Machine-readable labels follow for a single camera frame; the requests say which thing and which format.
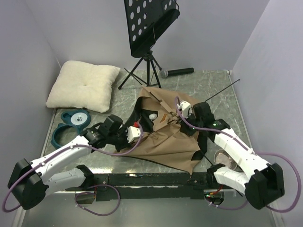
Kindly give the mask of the white paw print bowl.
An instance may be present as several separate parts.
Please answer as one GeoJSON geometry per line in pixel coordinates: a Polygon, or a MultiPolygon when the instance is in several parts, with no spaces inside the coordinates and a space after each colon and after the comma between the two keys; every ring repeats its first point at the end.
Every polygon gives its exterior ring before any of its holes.
{"type": "Polygon", "coordinates": [[[71,123],[73,125],[83,125],[88,119],[89,116],[86,113],[78,112],[71,116],[71,123]]]}

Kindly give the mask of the steel pet bowl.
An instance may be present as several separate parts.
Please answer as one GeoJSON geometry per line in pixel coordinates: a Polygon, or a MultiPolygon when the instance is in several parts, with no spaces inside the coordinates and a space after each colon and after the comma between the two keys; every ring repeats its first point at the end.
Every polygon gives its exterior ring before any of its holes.
{"type": "Polygon", "coordinates": [[[237,163],[224,149],[216,151],[214,155],[214,161],[216,164],[223,164],[231,170],[235,170],[237,167],[237,163]]]}

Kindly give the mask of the tan pet tent fabric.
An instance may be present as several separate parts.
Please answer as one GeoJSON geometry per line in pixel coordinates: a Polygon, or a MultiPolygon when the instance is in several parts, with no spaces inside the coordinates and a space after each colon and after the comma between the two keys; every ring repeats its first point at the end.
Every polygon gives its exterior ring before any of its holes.
{"type": "Polygon", "coordinates": [[[139,122],[143,128],[143,138],[132,152],[127,148],[121,150],[128,157],[143,159],[168,166],[181,171],[193,173],[199,160],[193,160],[193,155],[200,150],[198,135],[187,136],[180,132],[175,98],[187,101],[191,105],[198,100],[188,94],[169,91],[157,87],[143,87],[136,100],[131,116],[127,119],[127,127],[139,122]],[[149,92],[164,101],[160,104],[149,92]],[[171,113],[173,117],[168,121],[160,122],[164,114],[171,113]]]}

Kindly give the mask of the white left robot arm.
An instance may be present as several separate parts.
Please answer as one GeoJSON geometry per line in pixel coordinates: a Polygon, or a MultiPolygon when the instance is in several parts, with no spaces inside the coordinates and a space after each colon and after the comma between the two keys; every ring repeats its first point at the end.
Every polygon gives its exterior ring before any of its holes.
{"type": "Polygon", "coordinates": [[[69,163],[102,150],[107,144],[131,153],[142,140],[142,126],[134,123],[127,126],[116,115],[108,116],[104,122],[84,129],[72,141],[41,158],[18,161],[8,182],[8,194],[13,194],[19,207],[29,210],[45,197],[69,188],[88,190],[93,187],[94,174],[85,165],[67,172],[59,170],[69,163]]]}

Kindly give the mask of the black music stand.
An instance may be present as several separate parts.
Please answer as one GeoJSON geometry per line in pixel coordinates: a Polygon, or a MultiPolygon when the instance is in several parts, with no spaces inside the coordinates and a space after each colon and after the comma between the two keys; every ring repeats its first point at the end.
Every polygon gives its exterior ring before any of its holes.
{"type": "Polygon", "coordinates": [[[161,88],[156,69],[162,70],[162,67],[153,56],[152,47],[179,17],[179,5],[175,0],[125,0],[124,6],[131,56],[139,60],[118,89],[121,90],[130,77],[141,85],[161,88]],[[146,80],[134,74],[142,61],[146,62],[146,80]]]}

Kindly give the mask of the black microphone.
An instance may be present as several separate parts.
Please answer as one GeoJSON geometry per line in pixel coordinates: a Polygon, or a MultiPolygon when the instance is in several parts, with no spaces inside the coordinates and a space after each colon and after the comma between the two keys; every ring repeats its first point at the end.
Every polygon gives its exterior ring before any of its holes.
{"type": "Polygon", "coordinates": [[[161,70],[160,76],[162,78],[167,78],[167,77],[191,74],[193,72],[194,72],[194,68],[184,68],[184,69],[177,69],[177,70],[161,70]]]}

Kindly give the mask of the teal pet bowl holder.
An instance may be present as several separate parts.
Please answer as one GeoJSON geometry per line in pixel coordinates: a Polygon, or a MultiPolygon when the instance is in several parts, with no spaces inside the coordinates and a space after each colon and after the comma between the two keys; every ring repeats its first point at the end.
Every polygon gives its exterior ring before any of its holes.
{"type": "Polygon", "coordinates": [[[66,129],[74,129],[77,133],[77,135],[80,135],[81,132],[89,126],[91,123],[91,116],[87,110],[78,109],[73,111],[65,111],[61,114],[61,120],[63,123],[59,123],[57,125],[57,128],[54,130],[52,136],[51,136],[51,144],[55,149],[59,149],[62,147],[62,145],[59,143],[59,134],[60,132],[63,132],[66,129]],[[83,112],[86,113],[89,116],[89,119],[83,124],[83,125],[73,125],[71,123],[71,116],[75,113],[83,112]]]}

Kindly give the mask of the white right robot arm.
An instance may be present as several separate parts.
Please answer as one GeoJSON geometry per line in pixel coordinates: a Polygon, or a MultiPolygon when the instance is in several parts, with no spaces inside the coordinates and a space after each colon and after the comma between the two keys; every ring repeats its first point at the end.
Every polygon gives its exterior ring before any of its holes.
{"type": "Polygon", "coordinates": [[[232,128],[217,129],[222,126],[218,121],[208,128],[190,124],[183,116],[184,108],[175,100],[176,111],[182,121],[191,129],[207,131],[214,138],[213,143],[222,148],[242,169],[236,172],[222,166],[207,176],[207,184],[218,188],[221,184],[244,194],[247,201],[256,209],[261,209],[285,194],[283,170],[277,163],[271,164],[257,155],[234,132],[232,128]]]}

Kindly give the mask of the cream white pillow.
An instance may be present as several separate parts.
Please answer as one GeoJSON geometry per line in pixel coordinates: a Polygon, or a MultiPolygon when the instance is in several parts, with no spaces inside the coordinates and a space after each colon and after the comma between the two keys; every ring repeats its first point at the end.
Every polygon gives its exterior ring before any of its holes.
{"type": "Polygon", "coordinates": [[[86,108],[104,113],[110,108],[112,85],[120,68],[82,61],[63,64],[46,101],[48,108],[86,108]]]}

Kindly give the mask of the orange leather tent label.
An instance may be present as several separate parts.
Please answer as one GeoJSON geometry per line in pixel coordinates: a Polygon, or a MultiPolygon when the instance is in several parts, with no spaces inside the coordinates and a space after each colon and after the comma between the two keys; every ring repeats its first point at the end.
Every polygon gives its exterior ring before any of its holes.
{"type": "Polygon", "coordinates": [[[164,122],[164,121],[168,122],[172,117],[173,115],[171,115],[171,113],[165,113],[160,122],[164,122]]]}

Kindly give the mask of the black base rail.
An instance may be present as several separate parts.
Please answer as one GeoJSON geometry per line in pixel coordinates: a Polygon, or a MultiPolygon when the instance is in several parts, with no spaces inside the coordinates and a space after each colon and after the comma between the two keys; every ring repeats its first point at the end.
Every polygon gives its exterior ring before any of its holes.
{"type": "Polygon", "coordinates": [[[220,185],[206,172],[94,174],[89,186],[108,184],[115,187],[122,200],[190,198],[204,199],[205,192],[220,185]]]}

